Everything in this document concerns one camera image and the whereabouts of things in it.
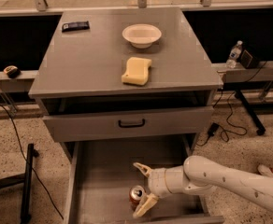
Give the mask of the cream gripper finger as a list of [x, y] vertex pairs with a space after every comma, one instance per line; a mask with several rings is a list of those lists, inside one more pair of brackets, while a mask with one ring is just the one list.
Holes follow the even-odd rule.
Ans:
[[158, 201], [159, 198], [155, 194], [145, 194], [141, 198], [138, 206], [136, 207], [133, 218], [143, 217], [150, 209], [152, 209], [157, 204]]
[[144, 176], [149, 177], [151, 174], [151, 168], [145, 164], [134, 162], [133, 166], [136, 167]]

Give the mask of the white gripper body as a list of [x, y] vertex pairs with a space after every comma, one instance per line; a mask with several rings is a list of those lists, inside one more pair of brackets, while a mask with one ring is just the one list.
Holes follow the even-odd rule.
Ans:
[[188, 186], [188, 178], [182, 166], [152, 169], [148, 177], [148, 186], [155, 196], [165, 198], [176, 193], [183, 193]]

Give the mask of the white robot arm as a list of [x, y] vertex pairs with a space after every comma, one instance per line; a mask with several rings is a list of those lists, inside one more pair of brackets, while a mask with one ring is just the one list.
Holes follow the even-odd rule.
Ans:
[[144, 216], [160, 199], [173, 194], [208, 195], [221, 187], [273, 212], [273, 178], [228, 168], [202, 156], [190, 156], [181, 166], [151, 169], [135, 162], [148, 178], [150, 194], [145, 194], [133, 214]]

